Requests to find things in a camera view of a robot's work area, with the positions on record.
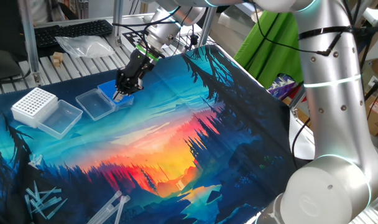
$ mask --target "white pipette tip box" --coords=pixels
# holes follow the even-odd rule
[[[11,110],[15,120],[39,128],[57,139],[62,139],[83,114],[82,110],[63,100],[58,101],[57,96],[40,88],[33,89]]]

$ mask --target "black cable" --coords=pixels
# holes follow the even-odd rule
[[[365,95],[365,97],[364,97],[364,101],[366,102],[369,98],[370,98],[370,96],[374,93],[374,92],[376,92],[378,90],[378,81],[377,81],[377,83],[375,83],[374,85],[373,85],[373,87],[371,88],[371,90]]]
[[[254,2],[253,2],[253,5],[254,5],[254,8],[257,10],[256,4]],[[275,45],[279,45],[279,46],[282,46],[282,47],[288,47],[290,49],[297,50],[299,52],[314,53],[314,54],[323,55],[323,56],[326,56],[326,57],[330,55],[330,53],[333,50],[334,46],[337,44],[338,40],[341,38],[341,34],[343,32],[345,32],[345,31],[347,31],[347,30],[343,30],[339,34],[337,34],[337,36],[334,38],[333,42],[330,44],[330,46],[328,47],[328,49],[325,50],[325,51],[301,50],[301,49],[298,49],[298,48],[295,48],[295,47],[292,47],[292,46],[289,46],[289,45],[285,45],[285,44],[280,44],[278,42],[275,42],[273,40],[268,39],[264,35],[264,33],[262,32],[261,25],[259,24],[258,13],[256,13],[256,17],[257,17],[257,24],[258,24],[259,32],[261,33],[261,35],[263,36],[263,38],[265,40],[268,40],[269,42],[271,42],[271,43],[273,43]]]
[[[192,9],[193,9],[193,7],[191,7],[189,9],[189,12],[188,12],[187,16],[185,16],[185,18],[181,22],[181,27],[179,28],[179,34],[178,34],[179,37],[181,36],[181,30],[182,30],[183,23],[185,22],[185,19],[187,19],[187,17],[189,16],[189,14],[190,14],[190,12],[191,12]],[[172,54],[172,56],[174,56],[177,53],[177,50],[178,50],[178,47],[179,47],[180,43],[181,43],[181,38],[178,38],[178,45],[177,45],[177,48],[174,51],[174,54]]]
[[[371,104],[371,109],[369,111],[369,114],[367,115],[367,120],[369,120],[371,111],[373,110],[374,104],[377,102],[377,100],[378,100],[378,95],[377,95],[376,99],[374,100],[373,104]]]
[[[164,17],[163,19],[159,19],[159,20],[157,20],[157,21],[150,22],[150,23],[146,23],[146,24],[117,24],[117,23],[112,23],[112,25],[114,25],[114,26],[121,26],[121,27],[152,26],[152,25],[160,24],[160,23],[163,22],[164,20],[171,18],[175,13],[178,12],[178,10],[179,10],[180,8],[181,8],[180,6],[177,7],[176,10],[174,10],[173,12],[171,12],[169,16]]]
[[[347,14],[347,16],[348,16],[349,22],[350,22],[351,25],[353,26],[353,25],[354,25],[354,22],[353,22],[353,18],[352,18],[351,10],[349,9],[349,6],[348,6],[348,2],[347,2],[347,0],[343,0],[343,1],[344,1],[344,7],[345,7],[346,14]]]
[[[356,4],[356,10],[355,10],[355,15],[353,15],[353,24],[355,25],[357,16],[359,15],[359,10],[361,8],[362,0],[357,0]]]
[[[20,77],[20,78],[16,78],[14,80],[8,80],[8,81],[0,81],[0,85],[2,84],[10,84],[10,83],[15,83],[15,82],[19,82],[23,79],[25,79],[26,77],[28,77],[30,75],[31,71],[29,69],[29,71],[27,71],[27,73],[23,76],[23,77]]]
[[[308,124],[310,121],[311,121],[311,119],[308,118],[307,121],[303,124],[303,126],[301,127],[301,129],[299,130],[299,132],[297,133],[297,135],[295,136],[294,141],[293,141],[293,146],[291,147],[291,148],[292,148],[292,151],[293,151],[293,152],[292,152],[292,156],[293,156],[294,166],[295,166],[295,168],[296,168],[297,170],[298,170],[298,166],[297,166],[297,162],[296,162],[296,160],[295,160],[295,150],[294,150],[294,149],[295,149],[295,143],[296,143],[298,137],[300,136],[302,130],[307,126],[307,124]]]
[[[136,0],[132,0],[131,8],[130,8],[130,10],[129,10],[129,15],[131,15],[132,9],[134,8],[135,1],[136,1]]]
[[[139,0],[137,1],[137,5],[135,6],[134,12],[132,12],[133,15],[135,15],[135,11],[137,11],[138,4],[139,4]]]
[[[369,53],[369,50],[370,50],[371,41],[372,41],[372,36],[370,36],[367,39],[367,45],[366,45],[366,48],[364,49],[364,54],[360,63],[361,71],[363,71],[363,66],[364,66],[364,63],[366,62],[366,57],[367,57],[367,53]]]
[[[131,31],[133,31],[139,38],[141,38],[141,40],[144,42],[145,44],[145,48],[146,48],[146,53],[145,53],[145,57],[144,57],[144,61],[142,62],[142,65],[145,64],[145,61],[146,61],[146,56],[147,56],[147,53],[149,52],[149,45],[146,41],[146,38],[145,38],[145,32],[143,31],[142,35],[139,33],[139,31],[136,31],[132,28],[130,28],[129,26],[125,26],[125,25],[121,25],[121,27],[124,27],[126,29],[129,29]]]

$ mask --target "plastic bag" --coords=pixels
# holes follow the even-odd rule
[[[98,58],[114,54],[110,45],[97,36],[56,37],[59,45],[72,57]]]

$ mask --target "blue lid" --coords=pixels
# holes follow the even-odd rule
[[[98,89],[101,93],[116,106],[116,111],[127,106],[131,106],[134,103],[133,96],[125,96],[119,103],[113,100],[114,93],[116,92],[116,81],[112,80],[110,82],[101,84],[98,86]]]

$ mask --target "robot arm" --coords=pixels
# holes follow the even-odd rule
[[[203,14],[201,7],[237,4],[241,0],[157,2],[165,11],[156,12],[153,21],[181,6],[173,18],[179,24],[192,25]],[[378,155],[369,135],[356,43],[346,32],[350,23],[342,0],[255,3],[269,11],[294,13],[302,34],[300,49],[324,50],[342,32],[332,54],[300,53],[316,157],[291,176],[285,193],[262,212],[256,224],[347,224],[378,197]],[[119,72],[116,98],[142,88],[141,78],[161,56],[161,46],[172,43],[179,27],[161,24],[147,31],[147,55],[141,43],[130,65]],[[145,60],[134,60],[138,56]]]

